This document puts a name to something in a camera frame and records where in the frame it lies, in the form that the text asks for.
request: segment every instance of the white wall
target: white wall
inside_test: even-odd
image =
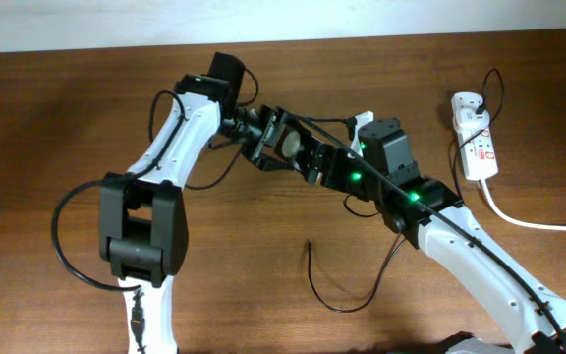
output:
[[[0,51],[566,28],[566,0],[0,0]]]

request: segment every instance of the black bracket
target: black bracket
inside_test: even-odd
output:
[[[180,269],[189,235],[182,189],[139,180],[107,181],[100,188],[99,253],[113,275],[147,280],[160,287]],[[129,210],[151,207],[152,219],[130,216]]]

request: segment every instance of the power outlet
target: power outlet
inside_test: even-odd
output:
[[[458,134],[459,146],[488,126],[490,122],[490,115],[487,111],[481,117],[475,113],[481,101],[481,96],[471,92],[456,93],[451,99],[453,125]],[[487,179],[499,172],[489,128],[464,145],[460,154],[465,177],[470,181]]]

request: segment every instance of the white power strip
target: white power strip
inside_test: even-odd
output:
[[[481,102],[481,96],[471,92],[459,92],[451,98],[453,127],[458,134],[458,146],[488,126],[490,122],[488,111],[476,114]],[[465,177],[470,181],[490,178],[499,172],[497,156],[488,128],[468,142],[460,153]]]

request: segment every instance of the wooden table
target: wooden table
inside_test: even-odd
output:
[[[122,296],[63,269],[49,240],[51,212],[73,186],[138,159],[153,95],[205,72],[216,50],[257,74],[259,103],[316,117],[398,117],[422,173],[447,184],[450,97],[481,91],[497,67],[507,97],[492,129],[501,170],[492,194],[517,218],[566,224],[566,30],[0,54],[0,353],[126,352]],[[248,79],[244,88],[250,97]],[[341,127],[329,130],[346,138]],[[204,151],[194,175],[213,180],[234,152]],[[506,223],[461,180],[488,233],[566,298],[566,233]],[[410,246],[365,310],[323,308],[307,280],[306,240],[316,244],[324,298],[352,307],[368,295],[394,237],[379,218],[347,213],[342,198],[245,160],[218,187],[187,192],[191,243],[173,293],[181,352],[380,350],[461,330],[505,342],[469,293]],[[67,207],[62,243],[83,272],[114,281],[98,256],[97,202],[92,191]]]

